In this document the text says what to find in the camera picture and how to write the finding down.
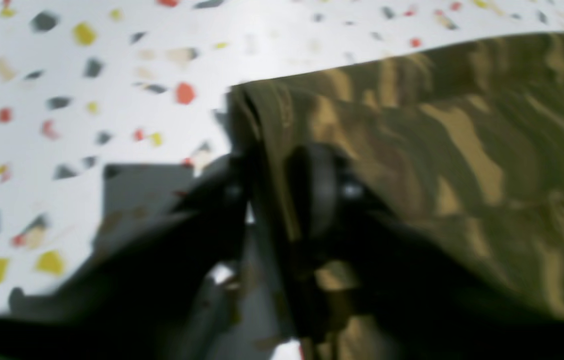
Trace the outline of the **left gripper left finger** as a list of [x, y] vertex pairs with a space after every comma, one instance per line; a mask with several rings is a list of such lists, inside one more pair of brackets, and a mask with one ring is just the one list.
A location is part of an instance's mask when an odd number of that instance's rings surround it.
[[0, 360], [204, 360], [212, 348], [200, 294], [211, 269], [241, 255], [247, 187], [240, 159], [212, 161], [190, 187], [176, 164], [113, 163], [103, 171], [103, 207], [156, 191], [145, 219], [104, 221], [93, 251], [50, 294], [15, 289], [0, 315]]

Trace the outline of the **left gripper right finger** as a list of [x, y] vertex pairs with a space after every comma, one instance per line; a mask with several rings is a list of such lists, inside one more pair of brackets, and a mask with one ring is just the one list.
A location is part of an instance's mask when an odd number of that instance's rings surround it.
[[564, 320], [494, 289], [405, 224], [322, 143], [285, 160], [299, 219], [290, 248], [316, 323], [368, 316], [378, 360], [564, 360]]

